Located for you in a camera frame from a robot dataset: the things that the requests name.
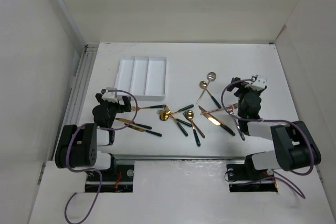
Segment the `silver fork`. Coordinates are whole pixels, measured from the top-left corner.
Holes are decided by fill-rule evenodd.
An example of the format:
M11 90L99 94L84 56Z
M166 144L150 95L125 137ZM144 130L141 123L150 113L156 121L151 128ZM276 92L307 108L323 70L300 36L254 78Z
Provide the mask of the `silver fork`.
M232 104L232 105L228 105L226 108L227 108L229 114L231 116L233 116L233 115L235 115L234 110L238 108L238 104L235 103L235 104ZM240 138L243 141L245 141L245 136L244 136L243 132L240 130L237 120L233 119L233 121L235 123L236 129L237 129L237 132L239 133Z

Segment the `silver spoon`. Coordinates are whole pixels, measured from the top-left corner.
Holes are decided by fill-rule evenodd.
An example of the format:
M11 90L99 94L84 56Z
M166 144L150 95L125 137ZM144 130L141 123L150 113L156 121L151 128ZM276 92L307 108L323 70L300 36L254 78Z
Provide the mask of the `silver spoon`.
M208 88L208 85L210 84L210 82L216 80L216 77L217 77L217 75L216 75L215 72L209 72L207 74L207 88ZM199 96L199 99L196 102L197 104L200 102L200 100L201 100L201 98L202 98L202 96L203 96L204 93L205 93L205 91L202 91L201 95Z

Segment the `gold spoon green handle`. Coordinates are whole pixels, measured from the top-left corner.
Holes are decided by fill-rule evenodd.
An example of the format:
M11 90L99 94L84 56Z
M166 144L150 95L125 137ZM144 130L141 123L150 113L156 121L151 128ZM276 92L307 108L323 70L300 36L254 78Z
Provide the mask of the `gold spoon green handle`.
M192 125L192 129L193 129L193 134L194 134L194 138L195 138L195 142L196 142L196 145L198 147L201 146L201 142L199 140L199 137L197 135L197 130L196 130L196 126L193 122L193 118L194 118L194 112L192 110L187 110L184 112L184 116L186 117L186 119L188 119Z
M220 105L220 103L215 99L215 97L208 91L207 89L207 83L205 81L201 81L199 83L199 87L203 90L206 91L208 93L208 95L210 96L210 98L212 99L212 101L215 103L215 105L221 109L222 106Z

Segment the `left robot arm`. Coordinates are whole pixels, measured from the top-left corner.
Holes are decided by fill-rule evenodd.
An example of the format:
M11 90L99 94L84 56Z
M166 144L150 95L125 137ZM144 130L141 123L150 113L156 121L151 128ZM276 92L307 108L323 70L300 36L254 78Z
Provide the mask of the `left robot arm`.
M111 131L118 113L131 112L131 97L122 96L122 104L114 92L95 95L98 105L92 109L93 122L79 128L65 125L55 153L58 168L95 168L105 180L117 176L113 155L97 150L98 146L112 145L115 131Z

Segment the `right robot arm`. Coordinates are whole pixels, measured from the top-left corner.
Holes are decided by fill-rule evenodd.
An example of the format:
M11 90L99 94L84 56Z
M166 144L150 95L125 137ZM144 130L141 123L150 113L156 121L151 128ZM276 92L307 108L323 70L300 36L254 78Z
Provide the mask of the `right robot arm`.
M260 95L266 88L265 78L253 76L245 80L232 78L226 89L236 89L238 115L235 119L242 133L268 139L274 146L272 151L247 155L243 165L235 166L242 180L260 178L262 172L271 169L295 172L296 169L313 168L321 163L320 150L303 121L265 120L260 117Z

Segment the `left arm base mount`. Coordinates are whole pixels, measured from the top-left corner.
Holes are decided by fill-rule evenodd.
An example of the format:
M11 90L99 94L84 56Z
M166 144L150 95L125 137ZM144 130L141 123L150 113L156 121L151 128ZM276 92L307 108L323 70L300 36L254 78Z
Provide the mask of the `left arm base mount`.
M102 170L101 193L132 193L134 161L119 160L112 170ZM96 172L87 172L86 193L96 193L100 177Z

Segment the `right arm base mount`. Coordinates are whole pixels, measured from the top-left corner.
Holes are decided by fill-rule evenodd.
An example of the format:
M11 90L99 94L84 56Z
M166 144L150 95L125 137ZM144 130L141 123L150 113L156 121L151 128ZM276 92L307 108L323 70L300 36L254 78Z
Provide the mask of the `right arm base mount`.
M227 164L225 180L231 193L277 193L278 188L273 173L267 169L255 170L245 164Z

